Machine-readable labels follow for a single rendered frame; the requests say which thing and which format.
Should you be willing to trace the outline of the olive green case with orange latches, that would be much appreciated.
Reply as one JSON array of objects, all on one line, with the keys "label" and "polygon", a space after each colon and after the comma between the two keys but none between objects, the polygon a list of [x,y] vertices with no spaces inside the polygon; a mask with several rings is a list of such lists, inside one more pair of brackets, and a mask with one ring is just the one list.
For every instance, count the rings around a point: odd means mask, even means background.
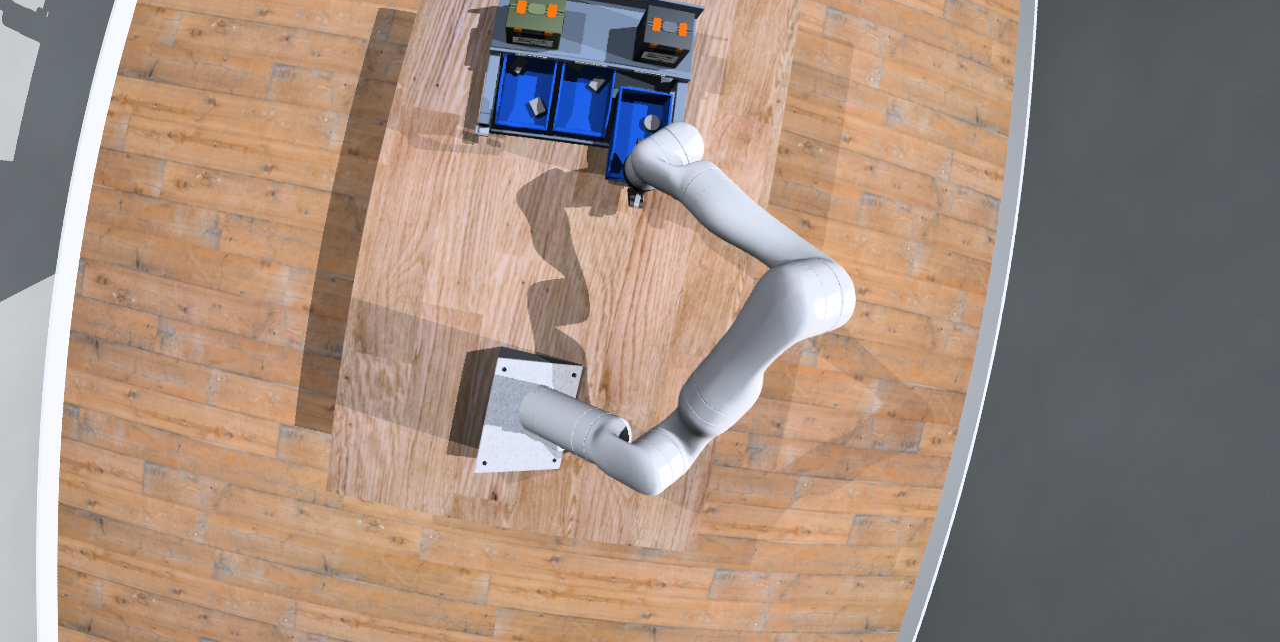
[{"label": "olive green case with orange latches", "polygon": [[567,0],[509,0],[506,42],[559,49]]}]

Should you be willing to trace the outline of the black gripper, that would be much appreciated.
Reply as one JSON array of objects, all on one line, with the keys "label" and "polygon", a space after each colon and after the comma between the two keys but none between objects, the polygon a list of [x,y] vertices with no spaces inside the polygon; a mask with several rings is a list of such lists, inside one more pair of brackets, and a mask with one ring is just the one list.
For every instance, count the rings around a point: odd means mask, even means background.
[{"label": "black gripper", "polygon": [[[628,206],[635,206],[635,208],[643,208],[643,206],[644,206],[643,205],[643,196],[646,194],[648,191],[643,191],[643,188],[637,188],[637,187],[632,185],[631,182],[628,182],[628,178],[626,176],[626,173],[625,173],[625,164],[623,164],[623,176],[625,176],[625,182],[628,185],[628,188],[627,188]],[[632,191],[631,187],[634,187],[634,191]],[[643,192],[643,194],[641,194],[641,192]],[[640,200],[640,197],[641,197],[641,200]]]}]

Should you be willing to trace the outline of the black case with orange grip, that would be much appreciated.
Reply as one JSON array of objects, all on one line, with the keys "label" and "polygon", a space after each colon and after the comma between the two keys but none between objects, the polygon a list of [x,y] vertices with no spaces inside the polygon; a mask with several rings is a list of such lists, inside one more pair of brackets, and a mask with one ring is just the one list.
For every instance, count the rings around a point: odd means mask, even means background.
[{"label": "black case with orange grip", "polygon": [[634,60],[676,68],[691,51],[695,13],[648,5],[637,24]]}]

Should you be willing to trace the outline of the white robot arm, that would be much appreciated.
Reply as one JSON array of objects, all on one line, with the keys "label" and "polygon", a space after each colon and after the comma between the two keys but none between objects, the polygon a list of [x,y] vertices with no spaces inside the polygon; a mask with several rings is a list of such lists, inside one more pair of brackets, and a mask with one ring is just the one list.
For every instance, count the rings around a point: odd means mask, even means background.
[{"label": "white robot arm", "polygon": [[532,440],[573,451],[652,496],[687,472],[707,442],[751,408],[772,361],[803,338],[844,326],[855,308],[846,270],[754,203],[716,164],[701,160],[703,153],[692,124],[673,121],[635,145],[625,162],[632,185],[675,197],[713,235],[769,267],[684,384],[680,414],[676,408],[631,442],[627,419],[545,384],[526,393],[518,409],[524,434]]}]

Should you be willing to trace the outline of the grey metal shelf rack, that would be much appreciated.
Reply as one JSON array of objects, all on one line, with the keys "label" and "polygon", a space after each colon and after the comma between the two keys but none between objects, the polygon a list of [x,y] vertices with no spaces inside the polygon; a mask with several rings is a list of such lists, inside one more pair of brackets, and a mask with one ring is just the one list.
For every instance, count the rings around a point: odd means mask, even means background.
[{"label": "grey metal shelf rack", "polygon": [[[687,58],[684,58],[676,68],[634,60],[634,42],[637,24],[644,17],[648,5],[695,13],[691,51],[689,51]],[[483,104],[479,124],[476,124],[475,130],[476,136],[488,137],[489,132],[508,133],[508,136],[525,136],[532,137],[532,139],[556,139],[571,142],[571,145],[609,147],[614,98],[621,86],[630,87],[630,90],[650,90],[673,95],[669,124],[684,121],[687,86],[689,81],[691,81],[698,17],[701,17],[705,6],[676,0],[567,0],[558,50],[534,49],[534,46],[506,42],[508,6],[509,0],[499,0],[492,35],[492,46],[489,49],[490,58],[486,68]],[[558,60],[547,133],[545,130],[541,133],[504,130],[498,124],[495,127],[497,98],[504,60],[503,54],[517,55],[517,58]],[[579,139],[579,137],[552,133],[563,65],[562,60],[617,69],[605,139]],[[669,78],[672,78],[671,82]]]}]

